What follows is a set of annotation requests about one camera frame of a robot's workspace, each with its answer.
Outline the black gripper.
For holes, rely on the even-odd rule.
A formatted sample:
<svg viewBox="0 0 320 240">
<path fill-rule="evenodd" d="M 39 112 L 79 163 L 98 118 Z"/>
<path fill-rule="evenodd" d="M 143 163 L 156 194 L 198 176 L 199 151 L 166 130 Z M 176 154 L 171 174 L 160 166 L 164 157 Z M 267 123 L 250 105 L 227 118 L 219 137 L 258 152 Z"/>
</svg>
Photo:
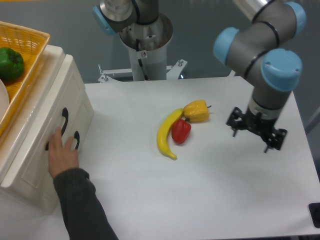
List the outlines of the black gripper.
<svg viewBox="0 0 320 240">
<path fill-rule="evenodd" d="M 233 137 L 236 136 L 238 131 L 242 130 L 248 130 L 262 137 L 262 140 L 266 143 L 264 153 L 267 153 L 269 149 L 280 151 L 288 133 L 286 129 L 275 129 L 275 122 L 275 119 L 262 119 L 261 112 L 254 115 L 247 109 L 246 113 L 243 113 L 240 108 L 235 107 L 226 121 L 226 125 L 233 130 Z"/>
</svg>

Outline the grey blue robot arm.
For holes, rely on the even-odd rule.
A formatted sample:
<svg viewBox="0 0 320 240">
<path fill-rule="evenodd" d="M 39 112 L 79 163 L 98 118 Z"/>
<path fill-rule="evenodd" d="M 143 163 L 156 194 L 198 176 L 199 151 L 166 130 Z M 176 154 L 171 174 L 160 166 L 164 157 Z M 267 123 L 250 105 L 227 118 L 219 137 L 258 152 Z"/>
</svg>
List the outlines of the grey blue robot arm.
<svg viewBox="0 0 320 240">
<path fill-rule="evenodd" d="M 275 123 L 303 69 L 301 59 L 281 48 L 306 25 L 306 13 L 295 2 L 237 0 L 235 5 L 252 25 L 244 32 L 224 29 L 213 44 L 214 56 L 253 86 L 246 112 L 234 108 L 227 125 L 247 130 L 280 150 L 287 135 Z M 173 36 L 171 21 L 156 0 L 103 0 L 93 7 L 102 31 L 119 35 L 129 52 L 135 81 L 167 80 L 167 45 Z"/>
</svg>

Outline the dark grey sleeved forearm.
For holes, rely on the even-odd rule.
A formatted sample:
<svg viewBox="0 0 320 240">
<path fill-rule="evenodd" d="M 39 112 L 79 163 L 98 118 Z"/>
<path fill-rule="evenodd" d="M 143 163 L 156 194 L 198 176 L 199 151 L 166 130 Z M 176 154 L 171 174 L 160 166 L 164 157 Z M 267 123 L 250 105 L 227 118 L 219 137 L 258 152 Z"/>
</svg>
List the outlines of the dark grey sleeved forearm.
<svg viewBox="0 0 320 240">
<path fill-rule="evenodd" d="M 85 170 L 72 168 L 63 171 L 54 178 L 53 184 L 71 240 L 118 239 Z"/>
</svg>

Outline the person's bare hand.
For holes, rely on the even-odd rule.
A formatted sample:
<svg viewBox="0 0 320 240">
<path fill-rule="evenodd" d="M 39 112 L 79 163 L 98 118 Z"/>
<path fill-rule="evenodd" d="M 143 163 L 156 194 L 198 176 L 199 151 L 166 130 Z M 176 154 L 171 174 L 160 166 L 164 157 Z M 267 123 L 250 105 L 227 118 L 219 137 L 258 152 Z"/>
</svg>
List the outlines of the person's bare hand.
<svg viewBox="0 0 320 240">
<path fill-rule="evenodd" d="M 48 145 L 48 171 L 53 180 L 65 171 L 79 168 L 78 151 L 72 149 L 74 138 L 70 136 L 63 143 L 61 131 L 60 127 L 55 129 Z"/>
</svg>

